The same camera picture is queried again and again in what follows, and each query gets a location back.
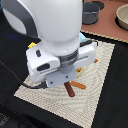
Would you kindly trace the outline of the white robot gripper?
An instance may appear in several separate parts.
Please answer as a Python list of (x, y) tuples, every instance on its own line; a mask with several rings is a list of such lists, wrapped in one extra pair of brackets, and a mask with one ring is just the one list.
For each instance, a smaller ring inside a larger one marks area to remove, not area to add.
[(68, 56), (54, 56), (43, 49), (41, 43), (26, 51), (27, 66), (33, 83), (42, 82), (55, 87), (76, 78), (76, 70), (94, 62), (97, 41), (86, 41)]

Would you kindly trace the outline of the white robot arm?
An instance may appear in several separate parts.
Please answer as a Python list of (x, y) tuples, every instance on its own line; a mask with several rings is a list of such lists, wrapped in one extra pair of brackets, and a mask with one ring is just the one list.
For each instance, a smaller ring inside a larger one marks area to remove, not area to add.
[(81, 43), (82, 0), (1, 0), (11, 27), (40, 42), (26, 51), (33, 83), (54, 87), (95, 60), (97, 42)]

